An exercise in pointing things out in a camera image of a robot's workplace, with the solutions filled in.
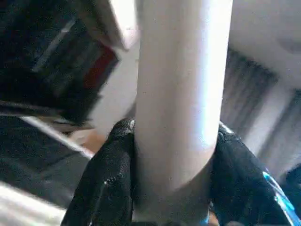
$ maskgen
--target curtain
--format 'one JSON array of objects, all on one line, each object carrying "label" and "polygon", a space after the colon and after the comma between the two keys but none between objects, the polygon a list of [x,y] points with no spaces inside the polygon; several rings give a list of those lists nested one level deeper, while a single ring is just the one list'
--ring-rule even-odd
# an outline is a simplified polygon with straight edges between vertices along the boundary
[{"label": "curtain", "polygon": [[297,91],[259,153],[275,179],[301,163],[301,91]]},{"label": "curtain", "polygon": [[221,121],[243,139],[276,77],[256,62],[229,49]]}]

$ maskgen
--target dark object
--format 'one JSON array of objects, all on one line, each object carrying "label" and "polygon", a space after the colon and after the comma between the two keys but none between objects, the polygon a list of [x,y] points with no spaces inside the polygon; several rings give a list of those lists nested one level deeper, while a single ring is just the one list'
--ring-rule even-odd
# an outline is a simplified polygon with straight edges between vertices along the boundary
[{"label": "dark object", "polygon": [[0,16],[0,114],[81,124],[118,62],[68,1],[11,0]]},{"label": "dark object", "polygon": [[61,225],[123,226],[130,223],[133,151],[134,121],[121,121],[87,165]]},{"label": "dark object", "polygon": [[17,117],[0,117],[0,140],[0,180],[67,208],[89,159]]},{"label": "dark object", "polygon": [[290,170],[280,186],[295,207],[295,211],[301,218],[301,164]]},{"label": "dark object", "polygon": [[[105,145],[89,162],[63,226],[130,224],[130,194],[135,187],[134,127],[133,119],[114,126]],[[301,226],[279,185],[222,123],[213,156],[211,197],[221,225],[236,221]]]}]

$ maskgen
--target white pipe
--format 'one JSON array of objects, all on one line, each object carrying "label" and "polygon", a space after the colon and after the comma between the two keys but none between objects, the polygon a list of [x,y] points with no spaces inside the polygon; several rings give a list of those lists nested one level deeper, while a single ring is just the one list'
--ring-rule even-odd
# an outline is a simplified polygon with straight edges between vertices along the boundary
[{"label": "white pipe", "polygon": [[137,91],[136,219],[208,211],[232,0],[146,0]]}]

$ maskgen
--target white pole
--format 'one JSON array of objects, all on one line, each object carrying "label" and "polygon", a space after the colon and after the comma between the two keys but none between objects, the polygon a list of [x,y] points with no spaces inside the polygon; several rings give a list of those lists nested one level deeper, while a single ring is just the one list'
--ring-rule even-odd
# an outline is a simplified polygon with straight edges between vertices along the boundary
[{"label": "white pole", "polygon": [[232,0],[146,0],[136,131],[136,219],[208,212]]}]

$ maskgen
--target ceiling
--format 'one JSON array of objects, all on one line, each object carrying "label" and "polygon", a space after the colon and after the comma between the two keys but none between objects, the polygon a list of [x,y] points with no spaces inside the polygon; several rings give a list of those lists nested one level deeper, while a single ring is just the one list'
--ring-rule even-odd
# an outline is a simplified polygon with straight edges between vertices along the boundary
[{"label": "ceiling", "polygon": [[301,1],[233,0],[230,46],[301,88]]}]

